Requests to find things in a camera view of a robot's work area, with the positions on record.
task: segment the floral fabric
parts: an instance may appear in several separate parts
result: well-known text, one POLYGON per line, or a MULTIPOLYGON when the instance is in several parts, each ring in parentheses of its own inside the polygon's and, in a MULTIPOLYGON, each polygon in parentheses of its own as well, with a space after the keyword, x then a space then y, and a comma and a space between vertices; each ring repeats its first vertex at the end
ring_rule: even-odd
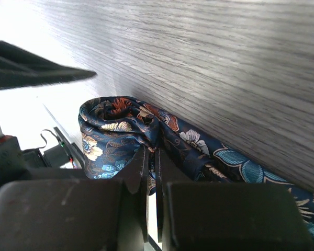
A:
POLYGON ((102 97, 80 107, 85 172, 112 178, 141 144, 149 151, 149 189, 155 191, 154 151, 161 145, 192 180, 280 184, 295 198, 314 239, 314 194, 258 165, 189 123, 132 97, 102 97))

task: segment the navy blue floral cloth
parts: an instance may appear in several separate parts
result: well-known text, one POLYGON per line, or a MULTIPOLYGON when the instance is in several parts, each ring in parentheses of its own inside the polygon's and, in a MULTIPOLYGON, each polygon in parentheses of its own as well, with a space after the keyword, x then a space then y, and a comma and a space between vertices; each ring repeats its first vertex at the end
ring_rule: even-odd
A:
POLYGON ((294 196, 314 239, 314 194, 293 185, 189 123, 132 97, 87 101, 78 116, 85 172, 90 179, 114 177, 140 145, 150 151, 149 189, 155 192, 154 151, 161 145, 189 178, 197 181, 280 184, 294 196))

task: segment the black pointed object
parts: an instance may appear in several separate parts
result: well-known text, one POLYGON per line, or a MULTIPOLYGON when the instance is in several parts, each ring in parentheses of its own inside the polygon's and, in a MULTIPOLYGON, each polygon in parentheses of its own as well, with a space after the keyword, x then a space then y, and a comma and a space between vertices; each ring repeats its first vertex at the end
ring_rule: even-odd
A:
POLYGON ((0 41, 0 89, 66 83, 95 75, 93 71, 62 66, 0 41))

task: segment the wood grain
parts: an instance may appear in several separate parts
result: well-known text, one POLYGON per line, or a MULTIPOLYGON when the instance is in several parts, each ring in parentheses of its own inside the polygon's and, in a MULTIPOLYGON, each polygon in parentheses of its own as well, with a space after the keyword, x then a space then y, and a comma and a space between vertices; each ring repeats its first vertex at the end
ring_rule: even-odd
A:
POLYGON ((314 0, 0 4, 8 42, 99 74, 37 92, 73 140, 83 100, 134 96, 314 191, 314 0))

